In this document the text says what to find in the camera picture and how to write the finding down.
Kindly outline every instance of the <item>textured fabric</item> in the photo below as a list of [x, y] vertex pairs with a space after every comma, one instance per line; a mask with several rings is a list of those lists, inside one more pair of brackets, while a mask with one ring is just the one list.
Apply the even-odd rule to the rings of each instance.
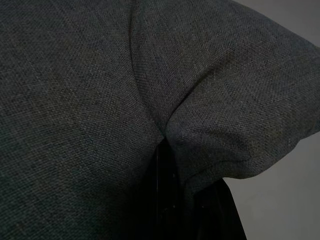
[[230, 0], [3, 0], [0, 239], [132, 239], [166, 137], [185, 192], [320, 131], [320, 49]]

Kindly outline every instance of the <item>gray wall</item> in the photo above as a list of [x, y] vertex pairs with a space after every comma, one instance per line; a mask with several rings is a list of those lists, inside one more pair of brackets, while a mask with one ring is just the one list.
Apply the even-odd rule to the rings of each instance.
[[[236, 2], [320, 46], [320, 0]], [[258, 176], [225, 180], [248, 240], [320, 240], [320, 133]]]

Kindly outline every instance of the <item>gray suit jacket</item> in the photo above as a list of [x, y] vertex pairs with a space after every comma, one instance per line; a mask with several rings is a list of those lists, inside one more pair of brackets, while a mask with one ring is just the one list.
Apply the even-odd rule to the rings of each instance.
[[320, 49], [231, 0], [2, 0], [0, 239], [124, 240], [168, 139], [185, 194], [320, 131]]

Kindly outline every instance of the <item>dark fabric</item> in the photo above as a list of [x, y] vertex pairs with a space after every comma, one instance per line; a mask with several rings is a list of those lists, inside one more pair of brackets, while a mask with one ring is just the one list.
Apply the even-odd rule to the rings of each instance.
[[238, 3], [1, 1], [0, 239], [131, 239], [164, 137], [188, 236], [195, 193], [318, 131], [319, 48]]

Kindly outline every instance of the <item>gray woven fabric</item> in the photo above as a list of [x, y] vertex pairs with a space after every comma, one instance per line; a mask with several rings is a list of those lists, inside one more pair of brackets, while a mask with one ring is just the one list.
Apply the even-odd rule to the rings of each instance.
[[164, 137], [188, 234], [194, 193], [318, 131], [320, 49], [238, 3], [1, 2], [1, 240], [132, 239]]

